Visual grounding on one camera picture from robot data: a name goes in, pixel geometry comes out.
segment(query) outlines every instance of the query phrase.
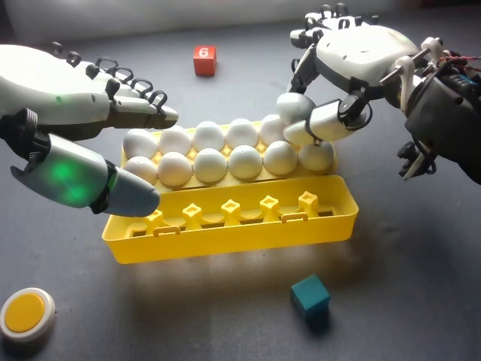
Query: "egg tray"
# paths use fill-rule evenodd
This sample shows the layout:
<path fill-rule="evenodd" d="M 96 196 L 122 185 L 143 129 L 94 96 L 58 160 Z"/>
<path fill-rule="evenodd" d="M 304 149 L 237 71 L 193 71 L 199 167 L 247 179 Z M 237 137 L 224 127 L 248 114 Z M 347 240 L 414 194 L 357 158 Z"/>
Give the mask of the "egg tray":
<path fill-rule="evenodd" d="M 259 130 L 261 122 L 253 122 L 254 127 Z M 222 132 L 224 135 L 227 133 L 229 124 L 221 125 L 220 126 Z M 189 134 L 190 138 L 194 136 L 195 133 L 195 128 L 190 128 L 186 129 L 187 134 Z M 153 132 L 152 135 L 154 138 L 158 141 L 160 138 L 160 135 L 162 132 Z M 299 151 L 301 150 L 300 147 L 294 146 L 295 152 L 299 154 Z M 267 150 L 268 146 L 264 144 L 260 139 L 258 144 L 255 146 L 255 149 L 260 153 L 261 157 L 264 158 L 265 151 Z M 220 153 L 225 157 L 225 159 L 228 161 L 229 155 L 232 152 L 232 148 L 230 148 L 227 144 L 224 146 L 223 149 L 221 149 Z M 195 157 L 197 156 L 198 151 L 194 149 L 194 147 L 186 154 L 187 159 L 191 162 L 191 164 L 194 163 Z M 151 160 L 155 163 L 156 166 L 159 165 L 160 160 L 162 159 L 162 154 L 158 152 L 155 156 L 151 158 Z M 121 165 L 122 167 L 125 166 L 125 163 L 127 162 L 127 157 L 122 149 L 122 162 Z M 236 177 L 234 177 L 230 171 L 227 172 L 225 177 L 218 182 L 214 184 L 208 184 L 205 182 L 200 181 L 193 175 L 185 184 L 179 187 L 167 187 L 164 184 L 160 182 L 160 180 L 157 180 L 154 184 L 154 186 L 157 188 L 157 190 L 160 193 L 166 193 L 170 192 L 172 190 L 188 190 L 188 189 L 194 189 L 194 188 L 202 188 L 202 187 L 221 187 L 221 186 L 230 186 L 230 185 L 235 185 L 235 184 L 247 184 L 247 183 L 253 183 L 253 182 L 259 182 L 259 181 L 272 181 L 275 179 L 288 179 L 288 178 L 295 178 L 295 177 L 309 177 L 312 175 L 322 175 L 322 174 L 331 174 L 335 171 L 337 168 L 337 157 L 336 153 L 334 150 L 334 161 L 331 164 L 329 168 L 327 168 L 324 171 L 310 171 L 308 169 L 305 169 L 302 167 L 300 163 L 298 163 L 297 168 L 290 174 L 285 175 L 285 176 L 278 176 L 275 174 L 270 173 L 266 168 L 262 167 L 262 171 L 257 175 L 257 177 L 249 179 L 249 180 L 241 180 Z"/>
<path fill-rule="evenodd" d="M 102 238 L 119 263 L 343 241 L 358 206 L 343 178 L 320 175 L 162 194 L 145 218 L 110 216 Z"/>

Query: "gray table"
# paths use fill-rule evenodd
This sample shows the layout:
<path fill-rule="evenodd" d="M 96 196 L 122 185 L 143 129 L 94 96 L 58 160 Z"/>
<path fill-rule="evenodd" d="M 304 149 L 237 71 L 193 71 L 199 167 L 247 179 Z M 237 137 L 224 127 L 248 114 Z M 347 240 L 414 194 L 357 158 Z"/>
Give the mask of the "gray table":
<path fill-rule="evenodd" d="M 440 36 L 448 47 L 479 55 L 479 14 L 481 8 L 437 9 L 384 23 L 417 44 Z M 68 49 L 90 60 L 114 56 L 150 79 L 169 95 L 181 126 L 260 120 L 275 112 L 290 60 L 302 54 L 289 44 L 289 30 L 300 24 Z M 199 44 L 217 46 L 214 78 L 194 75 Z M 343 96 L 322 79 L 307 94 L 318 103 Z M 350 241 L 140 265 L 116 264 L 101 239 L 107 216 L 55 205 L 17 183 L 8 166 L 23 163 L 0 144 L 0 299 L 35 286 L 57 307 L 43 347 L 3 343 L 0 358 L 481 359 L 481 187 L 443 160 L 436 175 L 403 182 L 395 156 L 410 139 L 403 116 L 383 101 L 373 108 L 367 129 L 337 143 L 338 173 L 361 209 Z M 124 134 L 109 129 L 85 145 L 119 162 Z M 331 322 L 320 335 L 289 301 L 289 287 L 312 273 L 332 295 Z"/>

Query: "cube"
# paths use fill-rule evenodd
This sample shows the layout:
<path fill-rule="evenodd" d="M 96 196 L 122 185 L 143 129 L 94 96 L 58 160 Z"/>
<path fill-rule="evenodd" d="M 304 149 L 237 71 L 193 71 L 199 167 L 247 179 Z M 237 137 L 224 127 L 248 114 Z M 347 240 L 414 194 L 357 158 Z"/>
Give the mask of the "cube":
<path fill-rule="evenodd" d="M 216 73 L 217 54 L 216 47 L 201 45 L 194 51 L 195 75 L 212 77 Z"/>
<path fill-rule="evenodd" d="M 311 275 L 291 287 L 291 297 L 299 313 L 306 320 L 328 310 L 331 296 L 316 275 Z"/>

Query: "yellow button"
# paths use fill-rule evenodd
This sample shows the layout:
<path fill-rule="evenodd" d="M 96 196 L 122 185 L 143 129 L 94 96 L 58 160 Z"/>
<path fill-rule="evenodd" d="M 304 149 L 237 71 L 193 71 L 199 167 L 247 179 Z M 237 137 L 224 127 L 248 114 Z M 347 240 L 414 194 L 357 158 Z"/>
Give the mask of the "yellow button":
<path fill-rule="evenodd" d="M 44 300 L 34 293 L 26 293 L 16 297 L 7 307 L 5 325 L 12 332 L 27 332 L 38 325 L 44 312 Z"/>

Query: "number 6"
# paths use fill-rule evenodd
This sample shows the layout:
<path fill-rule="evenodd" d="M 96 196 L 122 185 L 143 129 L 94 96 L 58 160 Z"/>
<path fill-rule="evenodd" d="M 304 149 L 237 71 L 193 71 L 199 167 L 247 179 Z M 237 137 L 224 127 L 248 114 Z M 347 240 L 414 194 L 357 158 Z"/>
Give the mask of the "number 6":
<path fill-rule="evenodd" d="M 205 58 L 206 56 L 209 55 L 209 49 L 206 47 L 201 47 L 198 51 L 198 55 Z"/>

